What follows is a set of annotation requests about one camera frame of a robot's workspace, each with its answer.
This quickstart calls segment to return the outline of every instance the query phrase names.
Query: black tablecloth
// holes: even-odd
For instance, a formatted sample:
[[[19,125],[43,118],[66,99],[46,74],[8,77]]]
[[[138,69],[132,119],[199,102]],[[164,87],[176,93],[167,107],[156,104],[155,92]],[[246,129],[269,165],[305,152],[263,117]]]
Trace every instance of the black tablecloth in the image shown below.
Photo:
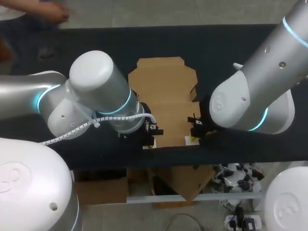
[[[91,50],[108,53],[124,75],[140,58],[180,56],[197,72],[201,99],[234,72],[234,62],[243,64],[274,25],[168,26],[141,28],[71,29],[34,35],[22,65],[13,74],[55,70],[68,76],[70,65]],[[37,61],[37,45],[55,44],[57,55]],[[237,162],[307,160],[308,82],[292,90],[296,112],[291,127],[279,135],[227,130],[213,135],[205,147],[170,147],[143,152],[136,143],[122,144],[104,123],[84,135],[51,146],[71,169],[103,169]],[[0,136],[29,141],[52,138],[39,115],[0,122]]]

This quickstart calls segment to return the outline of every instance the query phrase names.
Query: floor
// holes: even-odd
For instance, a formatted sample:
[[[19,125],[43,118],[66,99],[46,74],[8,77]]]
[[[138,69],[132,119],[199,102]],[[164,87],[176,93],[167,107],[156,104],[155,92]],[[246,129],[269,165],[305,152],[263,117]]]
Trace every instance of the floor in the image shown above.
[[[61,28],[278,23],[296,0],[64,0],[71,17]],[[10,64],[0,63],[0,74]],[[83,231],[160,231],[173,214],[196,217],[204,231],[222,231],[228,211],[217,201],[153,209],[151,204],[97,205],[83,210]],[[188,218],[169,230],[196,231]]]
[[[179,213],[193,216],[203,231],[227,230],[223,221],[228,210],[218,201],[208,201],[170,209],[153,209],[151,204],[89,206],[83,214],[83,231],[163,231],[168,219]],[[198,231],[198,226],[191,218],[180,216],[167,231]]]
[[[62,0],[62,28],[278,23],[296,0]]]

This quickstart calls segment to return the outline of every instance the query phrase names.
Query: wire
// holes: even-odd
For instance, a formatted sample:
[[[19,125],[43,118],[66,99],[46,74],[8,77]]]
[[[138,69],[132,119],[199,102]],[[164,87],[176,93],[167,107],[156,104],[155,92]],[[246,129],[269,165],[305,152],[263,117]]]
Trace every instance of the wire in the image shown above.
[[[202,225],[200,224],[199,221],[197,221],[196,218],[194,218],[193,216],[191,216],[191,215],[189,215],[189,214],[186,214],[186,213],[179,213],[179,214],[175,214],[175,215],[171,216],[171,217],[168,219],[168,221],[167,221],[165,227],[162,229],[162,231],[167,231],[167,229],[170,227],[170,225],[174,222],[175,218],[178,217],[178,216],[186,216],[186,217],[191,218],[191,219],[197,224],[199,231],[202,231],[202,230],[203,230],[203,229],[202,229]]]
[[[41,142],[40,144],[47,146],[47,145],[51,145],[53,143],[57,143],[60,142],[64,139],[67,139],[70,136],[75,135],[76,133],[80,132],[81,130],[91,126],[92,124],[96,123],[96,122],[103,122],[103,121],[113,121],[113,120],[133,120],[133,119],[137,119],[137,118],[141,118],[141,117],[149,117],[152,121],[152,123],[156,124],[156,119],[152,114],[148,114],[148,113],[143,113],[143,114],[138,114],[138,115],[132,115],[132,116],[123,116],[123,117],[118,117],[118,116],[106,116],[106,117],[101,117],[101,118],[97,118],[94,119],[92,121],[89,121],[87,123],[84,123],[82,125],[80,125],[79,127],[75,128],[74,130],[71,130],[70,132],[59,136],[57,138],[51,139],[49,141],[44,141]]]

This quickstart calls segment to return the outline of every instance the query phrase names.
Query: robot logo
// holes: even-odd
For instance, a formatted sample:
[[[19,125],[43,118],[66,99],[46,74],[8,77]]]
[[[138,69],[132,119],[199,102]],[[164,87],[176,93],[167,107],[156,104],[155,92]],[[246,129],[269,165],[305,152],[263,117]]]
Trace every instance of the robot logo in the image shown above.
[[[12,162],[0,165],[0,200],[16,200],[25,194],[31,183],[29,168]]]
[[[224,106],[227,103],[226,95],[223,92],[219,92],[213,100],[213,111],[219,113],[223,111]]]
[[[298,199],[291,193],[284,193],[275,201],[275,218],[284,229],[291,229],[301,220],[301,208]]]

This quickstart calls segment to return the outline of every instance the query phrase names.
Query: flat cardboard sheet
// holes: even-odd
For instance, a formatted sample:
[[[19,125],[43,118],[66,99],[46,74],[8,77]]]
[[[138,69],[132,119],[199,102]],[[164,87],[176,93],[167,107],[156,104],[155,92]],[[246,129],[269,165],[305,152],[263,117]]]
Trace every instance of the flat cardboard sheet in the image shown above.
[[[156,167],[152,171],[188,202],[200,193],[215,174],[211,165]]]
[[[127,178],[75,182],[75,190],[82,205],[126,203]]]
[[[139,59],[128,81],[164,130],[163,136],[156,137],[157,148],[185,146],[191,128],[187,117],[194,113],[200,117],[199,103],[190,96],[197,84],[195,70],[180,57]]]

